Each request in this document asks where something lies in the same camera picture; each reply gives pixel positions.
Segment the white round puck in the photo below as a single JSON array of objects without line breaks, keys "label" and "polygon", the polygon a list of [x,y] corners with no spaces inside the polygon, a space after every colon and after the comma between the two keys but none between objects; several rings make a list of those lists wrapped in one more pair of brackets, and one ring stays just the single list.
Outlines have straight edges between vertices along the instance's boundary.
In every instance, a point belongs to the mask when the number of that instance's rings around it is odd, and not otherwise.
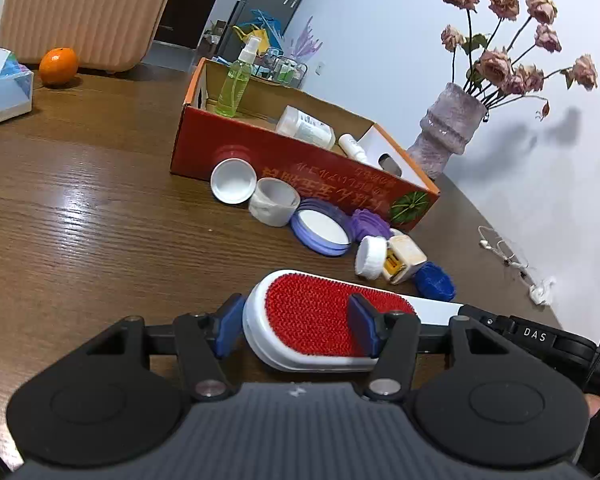
[{"label": "white round puck", "polygon": [[384,268],[386,255],[385,237],[367,235],[358,244],[354,262],[355,274],[366,280],[377,280]]}]

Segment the red white lint brush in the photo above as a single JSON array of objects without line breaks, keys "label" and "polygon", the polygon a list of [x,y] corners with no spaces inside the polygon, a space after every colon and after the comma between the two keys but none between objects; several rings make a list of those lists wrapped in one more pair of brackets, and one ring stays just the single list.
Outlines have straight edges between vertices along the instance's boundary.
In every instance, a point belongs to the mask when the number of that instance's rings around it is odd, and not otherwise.
[{"label": "red white lint brush", "polygon": [[347,324],[349,296],[358,292],[386,313],[414,313],[420,322],[446,325],[456,302],[396,294],[296,270],[277,270],[253,287],[244,310],[242,331],[256,356],[289,373],[344,373],[370,370]]}]

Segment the purple round lid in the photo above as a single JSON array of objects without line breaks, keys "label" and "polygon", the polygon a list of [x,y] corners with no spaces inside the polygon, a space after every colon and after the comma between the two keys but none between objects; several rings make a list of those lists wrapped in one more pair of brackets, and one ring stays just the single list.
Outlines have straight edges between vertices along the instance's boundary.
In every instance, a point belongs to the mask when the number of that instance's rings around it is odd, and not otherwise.
[{"label": "purple round lid", "polygon": [[345,255],[355,239],[351,218],[317,198],[302,198],[289,225],[304,246],[327,257]]}]

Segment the blue ridged cap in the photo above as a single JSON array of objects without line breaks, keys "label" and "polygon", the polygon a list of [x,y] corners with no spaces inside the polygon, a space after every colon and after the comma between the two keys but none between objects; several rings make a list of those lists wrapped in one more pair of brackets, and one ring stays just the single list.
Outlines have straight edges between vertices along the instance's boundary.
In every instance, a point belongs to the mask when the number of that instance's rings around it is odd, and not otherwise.
[{"label": "blue ridged cap", "polygon": [[440,266],[426,262],[413,276],[413,282],[420,296],[438,301],[451,302],[456,288],[448,274]]}]

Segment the beige plug adapter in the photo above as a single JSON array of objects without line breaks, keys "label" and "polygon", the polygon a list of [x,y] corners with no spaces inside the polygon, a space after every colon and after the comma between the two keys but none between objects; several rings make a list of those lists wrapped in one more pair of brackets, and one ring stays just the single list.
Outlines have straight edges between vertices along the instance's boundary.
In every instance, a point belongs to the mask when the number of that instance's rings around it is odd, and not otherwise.
[{"label": "beige plug adapter", "polygon": [[382,276],[393,285],[401,284],[415,274],[428,258],[408,235],[396,235],[388,240]]}]

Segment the crumpled white tissue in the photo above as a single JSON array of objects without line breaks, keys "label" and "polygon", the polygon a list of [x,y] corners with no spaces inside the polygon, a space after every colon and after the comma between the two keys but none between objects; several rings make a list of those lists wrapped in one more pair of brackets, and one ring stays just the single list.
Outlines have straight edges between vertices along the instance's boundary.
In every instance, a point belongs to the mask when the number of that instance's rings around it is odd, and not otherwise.
[{"label": "crumpled white tissue", "polygon": [[554,300],[554,286],[556,278],[550,276],[539,284],[533,284],[529,287],[529,298],[539,307],[550,307]]}]

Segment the purple ridged cap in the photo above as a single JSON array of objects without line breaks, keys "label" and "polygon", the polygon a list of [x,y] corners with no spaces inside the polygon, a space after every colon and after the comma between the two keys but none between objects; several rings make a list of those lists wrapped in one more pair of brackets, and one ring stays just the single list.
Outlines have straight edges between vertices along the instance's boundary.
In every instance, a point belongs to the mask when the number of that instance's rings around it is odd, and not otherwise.
[{"label": "purple ridged cap", "polygon": [[357,242],[366,236],[382,237],[385,240],[392,237],[388,223],[368,209],[357,209],[351,216],[351,226]]}]

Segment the white round lid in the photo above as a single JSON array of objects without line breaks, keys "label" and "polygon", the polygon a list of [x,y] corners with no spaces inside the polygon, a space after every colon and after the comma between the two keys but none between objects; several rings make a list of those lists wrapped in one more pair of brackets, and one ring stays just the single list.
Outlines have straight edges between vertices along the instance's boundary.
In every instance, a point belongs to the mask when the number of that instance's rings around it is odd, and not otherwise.
[{"label": "white round lid", "polygon": [[212,170],[210,188],[213,196],[227,205],[239,205],[250,199],[257,185],[257,174],[240,158],[227,158]]}]

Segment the small white tube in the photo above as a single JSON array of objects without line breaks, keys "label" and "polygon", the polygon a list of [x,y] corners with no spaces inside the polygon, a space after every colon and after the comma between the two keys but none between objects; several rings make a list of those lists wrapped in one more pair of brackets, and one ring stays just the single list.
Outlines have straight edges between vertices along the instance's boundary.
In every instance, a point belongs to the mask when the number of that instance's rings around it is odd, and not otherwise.
[{"label": "small white tube", "polygon": [[368,164],[368,157],[366,155],[366,151],[358,141],[355,140],[350,133],[343,133],[338,138],[338,144],[340,148],[344,151],[344,154],[347,155],[347,158],[355,160],[356,162],[360,162],[361,164]]}]

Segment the pink textured vase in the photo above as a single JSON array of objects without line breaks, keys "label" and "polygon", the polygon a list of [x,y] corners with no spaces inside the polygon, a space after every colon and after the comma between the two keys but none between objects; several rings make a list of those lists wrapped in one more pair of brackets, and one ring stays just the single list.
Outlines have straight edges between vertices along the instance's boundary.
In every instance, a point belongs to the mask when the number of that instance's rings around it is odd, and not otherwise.
[{"label": "pink textured vase", "polygon": [[463,155],[486,117],[486,107],[458,84],[449,82],[425,116],[407,154],[431,180],[436,180],[452,155]]}]

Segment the red cardboard box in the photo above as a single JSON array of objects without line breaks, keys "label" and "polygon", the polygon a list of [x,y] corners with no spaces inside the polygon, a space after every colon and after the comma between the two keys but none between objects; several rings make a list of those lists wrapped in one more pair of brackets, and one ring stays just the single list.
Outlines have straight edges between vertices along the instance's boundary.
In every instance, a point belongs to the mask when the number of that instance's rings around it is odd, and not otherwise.
[{"label": "red cardboard box", "polygon": [[[399,143],[371,120],[300,90],[252,78],[233,118],[215,113],[225,66],[201,61],[190,80],[175,137],[172,174],[207,181],[224,159],[249,162],[260,178],[276,178],[303,197],[326,200],[350,214],[368,209],[393,226],[413,229],[440,195],[437,185]],[[329,150],[282,136],[276,122],[298,108],[349,133],[368,161],[357,162],[339,146]]]}]

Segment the green spray bottle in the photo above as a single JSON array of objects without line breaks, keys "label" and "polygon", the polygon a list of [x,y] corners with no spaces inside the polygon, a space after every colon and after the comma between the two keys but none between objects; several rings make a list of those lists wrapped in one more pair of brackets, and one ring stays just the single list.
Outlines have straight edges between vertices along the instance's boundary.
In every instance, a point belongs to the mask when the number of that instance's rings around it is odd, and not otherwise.
[{"label": "green spray bottle", "polygon": [[261,39],[251,36],[240,51],[237,60],[228,68],[226,78],[215,105],[215,114],[226,118],[235,116],[242,96],[249,84],[252,66],[259,53]]}]

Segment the yellow blue bags pile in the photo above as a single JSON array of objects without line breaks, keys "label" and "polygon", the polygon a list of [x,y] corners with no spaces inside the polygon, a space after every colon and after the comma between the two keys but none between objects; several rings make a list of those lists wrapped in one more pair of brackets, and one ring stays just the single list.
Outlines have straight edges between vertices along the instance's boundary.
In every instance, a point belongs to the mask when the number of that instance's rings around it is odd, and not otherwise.
[{"label": "yellow blue bags pile", "polygon": [[284,53],[284,33],[282,24],[277,18],[273,18],[260,9],[250,11],[252,20],[232,26],[234,34],[246,44],[251,37],[260,39],[259,53],[273,49],[278,54]]}]

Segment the blue tissue box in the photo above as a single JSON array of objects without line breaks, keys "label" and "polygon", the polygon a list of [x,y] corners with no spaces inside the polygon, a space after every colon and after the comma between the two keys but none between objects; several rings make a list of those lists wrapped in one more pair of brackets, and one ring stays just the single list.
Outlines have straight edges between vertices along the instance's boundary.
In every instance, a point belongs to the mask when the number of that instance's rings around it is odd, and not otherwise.
[{"label": "blue tissue box", "polygon": [[33,73],[12,51],[0,48],[0,122],[30,113]]}]

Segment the dark entrance door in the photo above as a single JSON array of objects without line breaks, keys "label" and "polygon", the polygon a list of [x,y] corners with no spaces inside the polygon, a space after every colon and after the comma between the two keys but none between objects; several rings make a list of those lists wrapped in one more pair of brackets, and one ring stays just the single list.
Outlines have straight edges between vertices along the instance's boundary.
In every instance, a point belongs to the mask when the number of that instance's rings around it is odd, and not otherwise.
[{"label": "dark entrance door", "polygon": [[195,49],[215,0],[168,0],[155,40]]}]

